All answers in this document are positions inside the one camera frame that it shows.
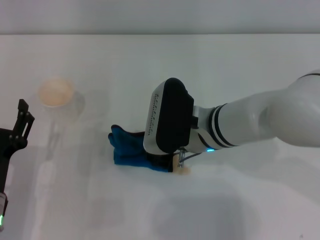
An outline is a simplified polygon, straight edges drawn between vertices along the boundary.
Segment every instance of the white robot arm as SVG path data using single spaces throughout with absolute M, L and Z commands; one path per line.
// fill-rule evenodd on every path
M 320 70 L 286 89 L 213 108 L 194 106 L 183 83 L 170 78 L 152 93 L 143 144 L 156 155 L 202 153 L 275 137 L 320 147 Z

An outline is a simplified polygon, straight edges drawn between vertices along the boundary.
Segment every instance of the blue cloth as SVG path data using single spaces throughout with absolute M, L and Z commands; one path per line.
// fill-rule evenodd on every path
M 111 127 L 112 133 L 108 135 L 114 147 L 113 160 L 116 165 L 145 167 L 160 172 L 172 172 L 167 164 L 157 165 L 159 157 L 148 154 L 144 149 L 144 132 L 131 133 L 118 125 Z

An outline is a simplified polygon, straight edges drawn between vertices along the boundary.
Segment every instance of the cable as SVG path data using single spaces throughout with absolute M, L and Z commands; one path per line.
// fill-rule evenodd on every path
M 190 158 L 193 158 L 193 157 L 195 157 L 195 156 L 198 156 L 198 155 L 200 155 L 202 152 L 200 152 L 200 153 L 195 153 L 195 154 L 192 154 L 192 155 L 190 155 L 190 156 L 187 156 L 187 157 L 185 157 L 184 159 L 181 159 L 180 161 L 179 161 L 179 163 L 183 163 L 185 160 L 188 160 L 188 159 L 190 159 Z

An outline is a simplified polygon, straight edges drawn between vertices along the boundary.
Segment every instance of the white table surface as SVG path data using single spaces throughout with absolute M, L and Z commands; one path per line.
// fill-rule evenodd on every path
M 112 124 L 144 130 L 151 93 L 169 77 L 214 107 L 319 67 L 317 34 L 0 36 L 0 127 L 13 127 L 20 98 L 36 118 L 11 158 L 0 239 L 320 239 L 320 149 L 269 140 L 204 153 L 178 176 L 116 166 L 108 141 Z M 36 97 L 51 76 L 85 99 L 68 128 Z

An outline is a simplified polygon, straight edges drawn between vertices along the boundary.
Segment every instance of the blue glove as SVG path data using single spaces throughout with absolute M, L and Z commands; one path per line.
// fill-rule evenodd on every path
M 145 151 L 144 132 L 127 132 L 118 125 L 112 125 L 111 131 L 108 138 L 114 147 L 114 164 L 145 167 L 160 172 L 173 171 L 173 154 L 153 155 Z

